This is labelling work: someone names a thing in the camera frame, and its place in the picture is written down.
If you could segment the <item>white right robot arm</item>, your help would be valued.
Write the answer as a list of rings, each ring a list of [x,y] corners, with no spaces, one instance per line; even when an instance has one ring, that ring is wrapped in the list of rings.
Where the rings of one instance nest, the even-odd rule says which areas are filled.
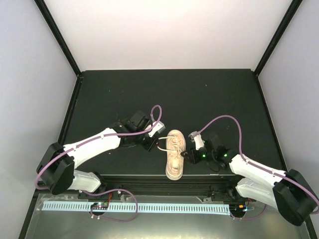
[[[278,210],[289,223],[300,226],[312,213],[319,211],[319,198],[304,176],[294,170],[286,172],[241,156],[222,143],[206,139],[194,140],[194,148],[182,152],[182,157],[193,164],[213,162],[220,169],[230,170],[241,179],[227,187],[227,196],[257,200]]]

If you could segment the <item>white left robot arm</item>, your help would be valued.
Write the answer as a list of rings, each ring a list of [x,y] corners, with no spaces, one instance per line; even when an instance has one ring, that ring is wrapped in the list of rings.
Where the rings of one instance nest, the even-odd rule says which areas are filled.
[[[101,176],[96,172],[79,171],[78,167],[103,152],[119,147],[129,148],[139,144],[150,151],[158,141],[158,134],[164,129],[161,121],[138,111],[130,119],[118,121],[82,141],[66,145],[53,143],[36,169],[36,180],[41,180],[44,188],[53,195],[77,190],[101,199],[107,193]]]

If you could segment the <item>beige worn sneaker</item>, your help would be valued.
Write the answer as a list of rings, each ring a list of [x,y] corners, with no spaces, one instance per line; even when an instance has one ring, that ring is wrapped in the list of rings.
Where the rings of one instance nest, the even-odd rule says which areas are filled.
[[[176,181],[182,177],[184,158],[181,153],[186,150],[185,138],[181,131],[171,130],[166,138],[167,162],[165,173],[168,179]]]

